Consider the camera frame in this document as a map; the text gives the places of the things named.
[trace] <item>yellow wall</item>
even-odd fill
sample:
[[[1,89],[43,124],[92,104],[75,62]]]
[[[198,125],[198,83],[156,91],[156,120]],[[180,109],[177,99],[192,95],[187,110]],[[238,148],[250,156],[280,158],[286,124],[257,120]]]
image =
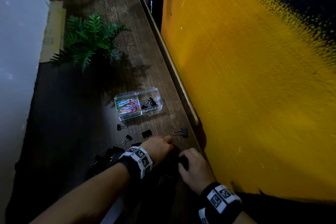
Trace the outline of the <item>yellow wall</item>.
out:
[[[299,15],[278,0],[164,0],[161,33],[220,182],[336,200],[335,68]]]

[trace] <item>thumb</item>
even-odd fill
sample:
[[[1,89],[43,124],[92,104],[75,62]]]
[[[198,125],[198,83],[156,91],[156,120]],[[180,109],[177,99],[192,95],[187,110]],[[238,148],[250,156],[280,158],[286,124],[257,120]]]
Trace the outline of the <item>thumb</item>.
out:
[[[179,171],[182,179],[184,180],[184,182],[186,182],[189,174],[188,174],[187,170],[184,169],[182,163],[178,163],[178,171]]]

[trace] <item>wood grain surface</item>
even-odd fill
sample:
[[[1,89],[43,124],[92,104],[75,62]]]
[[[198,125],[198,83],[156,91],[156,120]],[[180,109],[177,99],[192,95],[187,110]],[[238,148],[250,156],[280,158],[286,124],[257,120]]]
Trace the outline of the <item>wood grain surface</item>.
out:
[[[88,69],[82,73],[72,64],[59,68],[50,63],[40,64],[13,196],[7,208],[8,223],[31,221],[87,179],[96,154],[103,156],[112,146],[127,150],[131,144],[146,140],[141,135],[145,130],[150,129],[153,135],[172,135],[173,131],[186,127],[189,137],[173,137],[173,144],[180,150],[191,147],[199,150],[140,0],[63,1],[67,17],[88,17],[99,12],[104,21],[120,21],[131,31],[116,38],[123,54],[121,66],[114,70]],[[120,122],[111,101],[113,97],[153,86],[159,89],[162,110]],[[103,90],[108,93],[102,97]],[[128,128],[117,131],[117,124],[127,124]],[[127,134],[133,140],[124,146]],[[148,192],[151,197],[142,194],[145,198],[136,206],[126,206],[118,222],[199,221],[197,196],[180,177],[173,186],[164,189],[168,194],[153,186]],[[171,202],[168,209],[161,214],[161,205],[167,208],[168,201]]]

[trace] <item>transparent organizer box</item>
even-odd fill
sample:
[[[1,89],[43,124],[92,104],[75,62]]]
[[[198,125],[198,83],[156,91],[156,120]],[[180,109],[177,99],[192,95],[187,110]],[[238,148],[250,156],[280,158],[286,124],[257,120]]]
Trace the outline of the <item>transparent organizer box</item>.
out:
[[[160,93],[154,87],[139,92],[132,91],[116,95],[114,103],[120,120],[127,120],[162,109]]]

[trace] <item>fern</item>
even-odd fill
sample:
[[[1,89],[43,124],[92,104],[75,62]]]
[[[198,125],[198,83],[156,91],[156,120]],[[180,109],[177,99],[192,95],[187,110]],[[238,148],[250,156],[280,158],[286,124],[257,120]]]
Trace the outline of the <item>fern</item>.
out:
[[[128,31],[126,25],[105,24],[97,12],[88,20],[70,16],[64,34],[64,50],[55,54],[51,62],[55,66],[73,62],[80,64],[83,71],[99,57],[117,62],[119,50],[114,39],[122,31]]]

